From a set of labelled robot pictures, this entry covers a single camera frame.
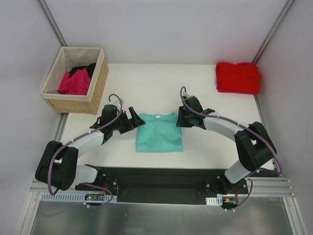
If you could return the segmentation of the teal t shirt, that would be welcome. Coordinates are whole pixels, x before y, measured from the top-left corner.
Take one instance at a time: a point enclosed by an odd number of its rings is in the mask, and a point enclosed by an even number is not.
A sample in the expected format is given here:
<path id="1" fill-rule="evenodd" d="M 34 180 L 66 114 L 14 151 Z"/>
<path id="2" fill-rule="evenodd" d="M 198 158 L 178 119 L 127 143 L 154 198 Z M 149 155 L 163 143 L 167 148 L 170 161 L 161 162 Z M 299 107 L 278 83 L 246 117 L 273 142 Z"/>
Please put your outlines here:
<path id="1" fill-rule="evenodd" d="M 177 113 L 167 115 L 141 113 L 145 122 L 139 126 L 136 136 L 136 151 L 140 153 L 182 152 L 182 129 L 176 126 Z"/>

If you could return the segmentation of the wicker laundry basket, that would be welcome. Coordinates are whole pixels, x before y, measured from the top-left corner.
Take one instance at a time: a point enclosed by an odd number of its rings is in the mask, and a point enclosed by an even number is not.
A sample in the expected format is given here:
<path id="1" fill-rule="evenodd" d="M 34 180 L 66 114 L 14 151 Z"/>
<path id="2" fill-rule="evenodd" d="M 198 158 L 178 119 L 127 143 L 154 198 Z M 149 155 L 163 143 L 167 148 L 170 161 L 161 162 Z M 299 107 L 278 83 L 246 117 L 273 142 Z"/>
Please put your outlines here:
<path id="1" fill-rule="evenodd" d="M 63 76 L 74 67 L 95 63 L 91 83 L 86 95 L 57 92 Z M 43 84 L 41 96 L 57 113 L 97 114 L 109 68 L 100 47 L 61 47 Z"/>

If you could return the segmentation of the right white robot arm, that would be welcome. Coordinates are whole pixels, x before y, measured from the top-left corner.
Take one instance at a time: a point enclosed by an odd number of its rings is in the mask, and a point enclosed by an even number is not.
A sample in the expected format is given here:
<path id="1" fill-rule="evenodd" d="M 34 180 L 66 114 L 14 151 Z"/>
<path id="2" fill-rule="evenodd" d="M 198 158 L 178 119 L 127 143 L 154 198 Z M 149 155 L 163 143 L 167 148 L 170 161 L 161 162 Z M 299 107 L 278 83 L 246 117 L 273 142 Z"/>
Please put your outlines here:
<path id="1" fill-rule="evenodd" d="M 233 192 L 238 183 L 277 156 L 277 151 L 266 129 L 260 122 L 241 124 L 218 114 L 212 109 L 203 109 L 195 96 L 182 95 L 179 107 L 178 127 L 198 127 L 213 131 L 234 141 L 238 160 L 221 176 L 209 183 L 215 193 Z"/>

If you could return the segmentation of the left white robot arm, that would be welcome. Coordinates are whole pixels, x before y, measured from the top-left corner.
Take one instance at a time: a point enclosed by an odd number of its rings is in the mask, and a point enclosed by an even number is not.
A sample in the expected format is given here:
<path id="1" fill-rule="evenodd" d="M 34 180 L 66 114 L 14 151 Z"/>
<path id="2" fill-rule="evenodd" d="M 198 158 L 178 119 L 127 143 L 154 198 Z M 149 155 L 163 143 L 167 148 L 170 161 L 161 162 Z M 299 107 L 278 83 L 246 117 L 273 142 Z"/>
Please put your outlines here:
<path id="1" fill-rule="evenodd" d="M 86 183 L 92 190 L 99 190 L 104 181 L 98 175 L 99 170 L 89 165 L 78 166 L 78 158 L 107 142 L 114 131 L 124 134 L 146 124 L 133 107 L 129 111 L 131 118 L 127 117 L 122 108 L 105 105 L 101 116 L 86 133 L 67 142 L 50 141 L 35 172 L 35 179 L 46 183 L 51 195 L 59 190 L 65 191 L 73 184 L 82 183 Z"/>

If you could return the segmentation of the pink t shirt in basket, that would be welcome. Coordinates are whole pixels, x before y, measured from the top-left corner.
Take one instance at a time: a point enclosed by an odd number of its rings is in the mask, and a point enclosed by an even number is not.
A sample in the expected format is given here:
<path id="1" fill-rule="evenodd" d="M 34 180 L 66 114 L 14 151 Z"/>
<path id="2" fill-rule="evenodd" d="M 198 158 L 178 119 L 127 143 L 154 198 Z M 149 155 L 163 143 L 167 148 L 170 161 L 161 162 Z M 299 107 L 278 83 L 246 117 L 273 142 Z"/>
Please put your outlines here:
<path id="1" fill-rule="evenodd" d="M 66 72 L 57 90 L 59 94 L 87 95 L 91 78 L 86 69 L 77 70 L 73 75 Z"/>

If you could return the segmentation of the black t shirt in basket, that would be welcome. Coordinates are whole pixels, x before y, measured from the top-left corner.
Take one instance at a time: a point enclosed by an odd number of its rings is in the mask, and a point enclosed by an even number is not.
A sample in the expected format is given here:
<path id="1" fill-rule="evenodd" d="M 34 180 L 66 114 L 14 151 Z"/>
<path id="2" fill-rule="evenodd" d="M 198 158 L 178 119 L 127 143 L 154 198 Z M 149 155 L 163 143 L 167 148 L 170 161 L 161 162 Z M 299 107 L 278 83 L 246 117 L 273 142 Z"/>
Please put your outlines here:
<path id="1" fill-rule="evenodd" d="M 95 66 L 96 66 L 96 63 L 92 63 L 92 64 L 89 64 L 87 66 L 80 66 L 80 67 L 76 66 L 76 67 L 73 67 L 71 69 L 71 71 L 69 72 L 69 77 L 73 76 L 77 71 L 86 69 L 86 71 L 87 71 L 87 73 L 89 75 L 89 78 L 92 79 Z"/>

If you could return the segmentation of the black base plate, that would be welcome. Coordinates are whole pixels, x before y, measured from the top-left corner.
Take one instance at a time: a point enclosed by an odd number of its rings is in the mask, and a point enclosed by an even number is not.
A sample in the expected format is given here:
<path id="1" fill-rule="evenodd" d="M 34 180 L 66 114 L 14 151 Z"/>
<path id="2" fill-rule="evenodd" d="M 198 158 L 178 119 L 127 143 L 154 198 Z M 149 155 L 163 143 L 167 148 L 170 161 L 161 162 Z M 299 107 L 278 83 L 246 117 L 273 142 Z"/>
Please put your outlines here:
<path id="1" fill-rule="evenodd" d="M 93 185 L 109 189 L 118 202 L 204 205 L 220 194 L 224 169 L 97 167 Z"/>

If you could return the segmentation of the aluminium rail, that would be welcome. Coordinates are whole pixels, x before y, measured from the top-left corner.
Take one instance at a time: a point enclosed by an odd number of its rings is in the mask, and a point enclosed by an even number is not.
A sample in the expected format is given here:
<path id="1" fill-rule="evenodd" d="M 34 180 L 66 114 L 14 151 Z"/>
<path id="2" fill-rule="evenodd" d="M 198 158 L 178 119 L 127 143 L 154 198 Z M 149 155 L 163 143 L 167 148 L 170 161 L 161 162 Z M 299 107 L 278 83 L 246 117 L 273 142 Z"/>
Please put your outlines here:
<path id="1" fill-rule="evenodd" d="M 295 197 L 296 193 L 289 178 L 273 177 L 250 177 L 253 181 L 252 196 L 269 196 L 269 197 Z M 71 185 L 66 191 L 74 192 L 75 185 Z M 34 180 L 30 192 L 48 192 L 44 183 Z"/>

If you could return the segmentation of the left aluminium frame post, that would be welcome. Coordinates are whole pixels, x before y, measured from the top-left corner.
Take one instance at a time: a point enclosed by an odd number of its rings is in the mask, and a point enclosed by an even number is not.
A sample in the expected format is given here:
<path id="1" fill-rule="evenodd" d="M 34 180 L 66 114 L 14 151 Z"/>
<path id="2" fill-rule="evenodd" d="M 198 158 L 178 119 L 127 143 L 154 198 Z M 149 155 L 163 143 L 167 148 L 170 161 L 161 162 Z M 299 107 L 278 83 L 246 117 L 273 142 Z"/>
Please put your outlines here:
<path id="1" fill-rule="evenodd" d="M 49 9 L 49 6 L 45 0 L 37 0 L 37 3 L 39 7 L 41 8 L 50 28 L 52 29 L 52 32 L 54 36 L 56 37 L 58 43 L 61 47 L 67 47 L 67 43 L 65 38 L 63 37 L 57 22 L 55 21 L 53 14 L 51 10 Z"/>

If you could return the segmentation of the aluminium frame post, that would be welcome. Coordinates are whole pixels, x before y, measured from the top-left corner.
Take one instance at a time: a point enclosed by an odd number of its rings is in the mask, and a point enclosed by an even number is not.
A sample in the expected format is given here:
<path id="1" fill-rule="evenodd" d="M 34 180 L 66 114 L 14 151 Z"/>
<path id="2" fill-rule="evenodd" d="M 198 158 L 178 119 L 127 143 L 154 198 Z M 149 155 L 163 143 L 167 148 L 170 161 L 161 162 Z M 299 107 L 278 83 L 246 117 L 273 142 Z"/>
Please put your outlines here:
<path id="1" fill-rule="evenodd" d="M 67 47 L 67 43 L 65 38 L 63 37 L 57 22 L 55 21 L 53 14 L 51 10 L 49 9 L 49 6 L 45 0 L 37 0 L 37 3 L 39 7 L 41 8 L 50 28 L 52 29 L 52 32 L 54 36 L 56 37 L 58 43 L 61 47 Z"/>
<path id="2" fill-rule="evenodd" d="M 277 30 L 279 29 L 279 27 L 281 26 L 281 24 L 283 23 L 284 19 L 286 18 L 286 16 L 288 15 L 289 11 L 292 9 L 292 7 L 294 6 L 295 3 L 296 3 L 296 0 L 287 0 L 284 3 L 282 9 L 280 10 L 280 12 L 279 12 L 278 16 L 276 17 L 274 23 L 272 24 L 269 32 L 267 33 L 267 35 L 264 38 L 261 46 L 259 47 L 256 55 L 254 56 L 254 58 L 252 60 L 252 64 L 253 65 L 257 65 L 257 63 L 261 59 L 262 55 L 266 51 L 267 47 L 269 46 L 271 40 L 275 36 Z"/>

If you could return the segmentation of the right aluminium frame post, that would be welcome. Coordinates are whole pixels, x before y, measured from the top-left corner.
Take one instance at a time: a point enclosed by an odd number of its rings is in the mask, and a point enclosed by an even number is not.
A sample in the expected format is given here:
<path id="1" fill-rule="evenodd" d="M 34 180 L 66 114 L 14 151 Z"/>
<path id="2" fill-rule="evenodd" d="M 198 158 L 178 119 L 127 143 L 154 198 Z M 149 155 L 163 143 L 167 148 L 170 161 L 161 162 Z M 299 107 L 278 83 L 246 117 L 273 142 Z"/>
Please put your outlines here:
<path id="1" fill-rule="evenodd" d="M 288 15 L 289 11 L 292 9 L 292 7 L 294 6 L 295 3 L 296 3 L 296 0 L 287 0 L 284 3 L 282 9 L 280 10 L 280 12 L 279 12 L 278 16 L 276 17 L 274 23 L 272 24 L 269 32 L 267 33 L 267 35 L 264 38 L 261 46 L 259 47 L 256 55 L 254 56 L 254 58 L 252 60 L 252 64 L 253 65 L 257 65 L 257 63 L 261 59 L 262 55 L 266 51 L 267 47 L 269 46 L 271 40 L 275 36 L 277 30 L 279 29 L 279 27 L 281 26 L 281 24 L 283 23 L 284 19 L 286 18 L 286 16 Z"/>

